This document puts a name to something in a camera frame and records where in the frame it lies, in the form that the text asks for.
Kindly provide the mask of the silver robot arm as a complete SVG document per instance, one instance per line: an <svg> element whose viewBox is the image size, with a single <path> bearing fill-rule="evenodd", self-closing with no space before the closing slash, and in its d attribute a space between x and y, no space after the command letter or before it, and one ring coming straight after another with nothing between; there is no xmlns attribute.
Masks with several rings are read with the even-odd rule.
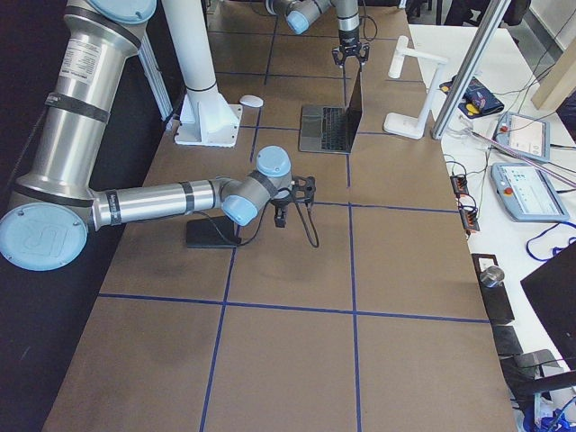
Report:
<svg viewBox="0 0 576 432"><path fill-rule="evenodd" d="M370 45L360 41L358 2L353 0L265 0L271 15L282 16L295 34L306 32L330 7L336 10L339 45L332 50L334 63L343 68L356 58L362 68L369 59Z"/></svg>
<svg viewBox="0 0 576 432"><path fill-rule="evenodd" d="M128 58L136 56L154 1L70 1L70 31L31 171L13 187L1 253L32 271L68 265L90 230L220 209L240 226L293 189L291 161L268 146L241 181L228 177L97 192L89 181Z"/></svg>

